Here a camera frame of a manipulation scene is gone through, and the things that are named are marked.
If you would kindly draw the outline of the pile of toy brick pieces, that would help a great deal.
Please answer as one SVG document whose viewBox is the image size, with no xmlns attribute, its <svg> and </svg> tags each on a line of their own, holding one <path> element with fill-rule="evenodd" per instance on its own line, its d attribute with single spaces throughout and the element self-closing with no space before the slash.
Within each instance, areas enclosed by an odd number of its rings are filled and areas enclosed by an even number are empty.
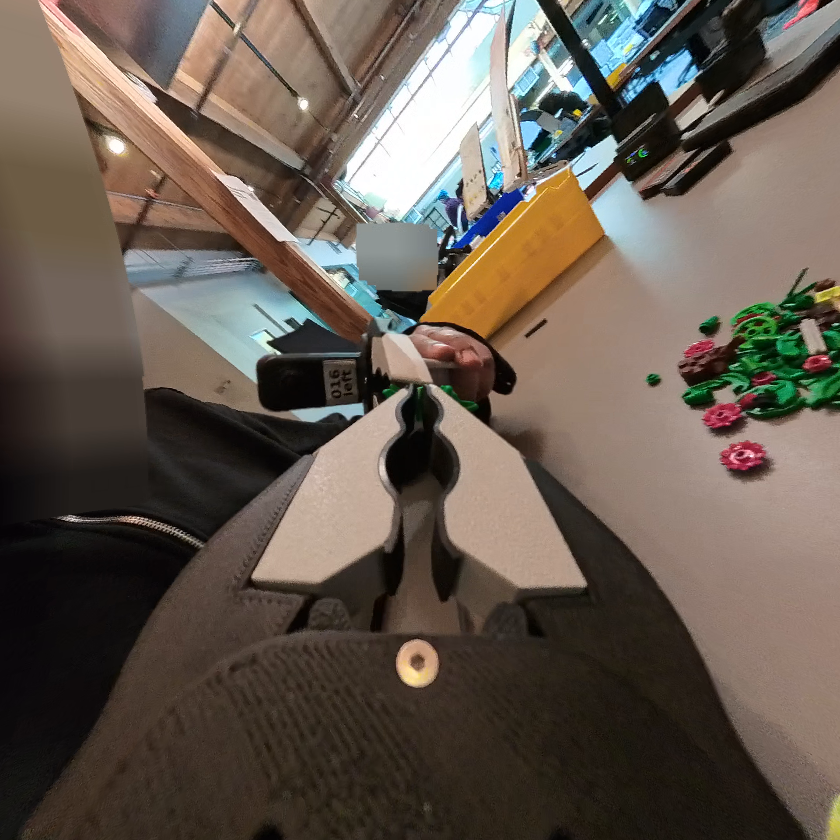
<svg viewBox="0 0 840 840">
<path fill-rule="evenodd" d="M 800 271 L 781 301 L 753 303 L 728 322 L 713 316 L 699 324 L 695 342 L 714 340 L 716 349 L 679 357 L 684 404 L 706 411 L 738 403 L 742 422 L 807 409 L 838 414 L 839 285 L 829 278 L 806 285 L 807 273 Z"/>
</svg>

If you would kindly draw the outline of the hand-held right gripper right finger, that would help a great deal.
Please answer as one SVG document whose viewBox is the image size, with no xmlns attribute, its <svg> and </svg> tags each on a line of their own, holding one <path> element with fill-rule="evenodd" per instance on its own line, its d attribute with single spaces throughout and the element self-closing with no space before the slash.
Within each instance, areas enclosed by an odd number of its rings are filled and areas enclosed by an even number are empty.
<svg viewBox="0 0 840 840">
<path fill-rule="evenodd" d="M 427 436 L 440 487 L 431 549 L 438 599 L 485 620 L 501 604 L 584 594 L 525 458 L 437 385 L 427 387 Z"/>
</svg>

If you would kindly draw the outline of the white paper notice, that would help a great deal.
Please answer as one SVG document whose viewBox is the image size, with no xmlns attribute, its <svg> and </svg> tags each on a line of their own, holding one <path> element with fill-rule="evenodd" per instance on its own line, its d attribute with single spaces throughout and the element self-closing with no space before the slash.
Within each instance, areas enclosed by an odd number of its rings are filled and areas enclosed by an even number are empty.
<svg viewBox="0 0 840 840">
<path fill-rule="evenodd" d="M 277 242 L 299 244 L 297 237 L 257 197 L 253 187 L 235 175 L 214 172 L 216 179 L 231 193 L 236 201 Z"/>
</svg>

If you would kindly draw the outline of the yellow plastic bin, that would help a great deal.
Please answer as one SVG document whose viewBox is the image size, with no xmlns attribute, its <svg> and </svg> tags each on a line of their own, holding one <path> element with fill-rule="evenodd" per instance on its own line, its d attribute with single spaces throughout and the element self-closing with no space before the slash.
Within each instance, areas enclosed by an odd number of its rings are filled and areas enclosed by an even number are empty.
<svg viewBox="0 0 840 840">
<path fill-rule="evenodd" d="M 421 322 L 488 339 L 603 237 L 579 180 L 565 168 L 538 184 L 434 291 Z"/>
</svg>

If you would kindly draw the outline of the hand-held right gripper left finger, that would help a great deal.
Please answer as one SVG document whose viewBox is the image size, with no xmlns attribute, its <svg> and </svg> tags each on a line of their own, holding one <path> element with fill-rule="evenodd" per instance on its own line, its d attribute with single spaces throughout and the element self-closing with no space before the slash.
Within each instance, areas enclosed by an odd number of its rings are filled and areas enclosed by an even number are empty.
<svg viewBox="0 0 840 840">
<path fill-rule="evenodd" d="M 368 629 L 402 576 L 402 507 L 387 457 L 408 432 L 404 388 L 320 447 L 252 574 L 259 590 L 332 598 Z"/>
</svg>

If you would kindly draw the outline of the cardboard panel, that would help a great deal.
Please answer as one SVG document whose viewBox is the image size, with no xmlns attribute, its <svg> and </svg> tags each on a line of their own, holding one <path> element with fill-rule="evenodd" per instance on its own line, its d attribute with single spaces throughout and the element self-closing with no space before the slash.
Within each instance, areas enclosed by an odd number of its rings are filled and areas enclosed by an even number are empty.
<svg viewBox="0 0 840 840">
<path fill-rule="evenodd" d="M 526 180 L 528 163 L 522 144 L 518 100 L 508 84 L 508 51 L 516 2 L 502 2 L 501 14 L 490 42 L 490 107 L 497 139 L 502 188 L 518 189 Z"/>
<path fill-rule="evenodd" d="M 461 163 L 462 201 L 468 220 L 475 222 L 490 206 L 487 172 L 477 123 L 467 130 L 458 147 Z"/>
</svg>

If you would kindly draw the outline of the small blue bin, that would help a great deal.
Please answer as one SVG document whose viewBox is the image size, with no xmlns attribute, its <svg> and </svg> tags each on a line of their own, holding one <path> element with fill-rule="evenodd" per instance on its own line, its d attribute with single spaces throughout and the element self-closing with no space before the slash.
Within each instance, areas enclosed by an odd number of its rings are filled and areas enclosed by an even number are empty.
<svg viewBox="0 0 840 840">
<path fill-rule="evenodd" d="M 463 234 L 461 238 L 454 242 L 452 249 L 463 249 L 470 246 L 476 238 L 486 238 L 505 218 L 512 212 L 512 210 L 525 201 L 525 195 L 521 188 L 510 192 L 504 192 L 494 204 L 492 204 L 484 214 L 478 218 Z"/>
</svg>

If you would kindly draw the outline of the small black pack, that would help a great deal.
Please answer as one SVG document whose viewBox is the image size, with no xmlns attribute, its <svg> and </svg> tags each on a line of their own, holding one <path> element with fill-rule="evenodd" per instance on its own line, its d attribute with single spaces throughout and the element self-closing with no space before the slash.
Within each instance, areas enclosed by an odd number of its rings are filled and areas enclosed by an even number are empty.
<svg viewBox="0 0 840 840">
<path fill-rule="evenodd" d="M 667 181 L 660 192 L 666 196 L 685 195 L 731 154 L 732 146 L 728 141 L 719 142 L 700 151 Z"/>
<path fill-rule="evenodd" d="M 660 194 L 668 181 L 688 165 L 690 158 L 690 154 L 678 154 L 664 161 L 657 169 L 651 171 L 637 182 L 637 194 L 643 201 L 647 201 Z"/>
</svg>

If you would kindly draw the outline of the person's black jacket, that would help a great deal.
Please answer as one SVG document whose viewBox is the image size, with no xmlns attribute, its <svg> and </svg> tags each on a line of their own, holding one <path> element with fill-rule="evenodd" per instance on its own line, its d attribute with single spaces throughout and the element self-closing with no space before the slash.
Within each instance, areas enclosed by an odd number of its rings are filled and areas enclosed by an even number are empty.
<svg viewBox="0 0 840 840">
<path fill-rule="evenodd" d="M 18 834 L 99 718 L 137 636 L 235 514 L 354 421 L 144 392 L 150 494 L 2 528 L 1 837 Z"/>
</svg>

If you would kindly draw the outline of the black charging case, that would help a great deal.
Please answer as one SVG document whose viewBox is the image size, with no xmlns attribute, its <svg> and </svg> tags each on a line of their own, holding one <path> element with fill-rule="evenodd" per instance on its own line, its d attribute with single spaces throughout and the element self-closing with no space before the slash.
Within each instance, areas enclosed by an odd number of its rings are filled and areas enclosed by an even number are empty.
<svg viewBox="0 0 840 840">
<path fill-rule="evenodd" d="M 726 97 L 744 86 L 767 52 L 760 25 L 762 1 L 733 1 L 721 14 L 722 40 L 700 67 L 696 84 L 707 101 Z"/>
<path fill-rule="evenodd" d="M 669 99 L 657 81 L 649 82 L 612 118 L 614 163 L 634 183 L 680 146 L 680 129 Z"/>
</svg>

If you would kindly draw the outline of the black pole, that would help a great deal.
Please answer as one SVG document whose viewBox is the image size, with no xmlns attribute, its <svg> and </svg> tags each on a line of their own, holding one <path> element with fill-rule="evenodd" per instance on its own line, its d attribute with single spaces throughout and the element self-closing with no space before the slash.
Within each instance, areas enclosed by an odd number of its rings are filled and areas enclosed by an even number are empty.
<svg viewBox="0 0 840 840">
<path fill-rule="evenodd" d="M 614 119 L 623 110 L 623 101 L 603 76 L 590 50 L 585 47 L 561 1 L 538 1 L 538 5 L 592 90 L 597 103 L 609 119 Z"/>
</svg>

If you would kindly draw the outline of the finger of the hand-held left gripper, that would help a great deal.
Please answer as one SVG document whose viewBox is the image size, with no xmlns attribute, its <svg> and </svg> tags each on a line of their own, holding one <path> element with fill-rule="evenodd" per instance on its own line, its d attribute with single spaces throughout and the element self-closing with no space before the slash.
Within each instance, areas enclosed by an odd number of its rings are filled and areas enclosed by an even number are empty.
<svg viewBox="0 0 840 840">
<path fill-rule="evenodd" d="M 388 385 L 433 385 L 434 378 L 411 337 L 398 332 L 381 336 L 381 375 Z"/>
</svg>

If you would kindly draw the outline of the green spiky toy plant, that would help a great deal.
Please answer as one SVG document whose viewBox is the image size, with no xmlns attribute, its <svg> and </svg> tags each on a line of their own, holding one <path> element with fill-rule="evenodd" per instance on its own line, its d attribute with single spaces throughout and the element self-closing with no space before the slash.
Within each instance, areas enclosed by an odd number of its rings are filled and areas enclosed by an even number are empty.
<svg viewBox="0 0 840 840">
<path fill-rule="evenodd" d="M 467 412 L 477 417 L 480 411 L 480 405 L 477 402 L 462 400 L 455 389 L 451 385 L 438 386 L 444 393 L 454 399 L 459 405 L 465 408 Z M 385 399 L 390 398 L 394 394 L 402 390 L 403 385 L 388 385 L 377 397 L 377 404 L 382 403 Z"/>
</svg>

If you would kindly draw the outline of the person's left hand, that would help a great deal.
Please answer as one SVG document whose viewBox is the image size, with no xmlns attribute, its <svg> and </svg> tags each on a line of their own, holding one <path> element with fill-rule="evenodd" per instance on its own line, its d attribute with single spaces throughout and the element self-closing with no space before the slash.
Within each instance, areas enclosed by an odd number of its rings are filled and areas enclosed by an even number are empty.
<svg viewBox="0 0 840 840">
<path fill-rule="evenodd" d="M 449 383 L 458 397 L 479 403 L 490 395 L 496 380 L 496 362 L 480 340 L 459 329 L 421 323 L 410 339 L 427 361 L 451 364 Z"/>
</svg>

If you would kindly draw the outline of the wooden pillar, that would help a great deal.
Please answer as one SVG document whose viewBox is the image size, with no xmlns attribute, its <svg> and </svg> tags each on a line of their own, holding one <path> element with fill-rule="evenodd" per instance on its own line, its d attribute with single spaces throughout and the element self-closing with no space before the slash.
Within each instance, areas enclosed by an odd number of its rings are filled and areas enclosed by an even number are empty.
<svg viewBox="0 0 840 840">
<path fill-rule="evenodd" d="M 368 312 L 299 244 L 273 239 L 216 179 L 214 172 L 221 171 L 212 159 L 146 99 L 89 38 L 69 27 L 46 2 L 40 6 L 75 91 L 331 330 L 347 340 L 358 340 L 369 322 Z"/>
</svg>

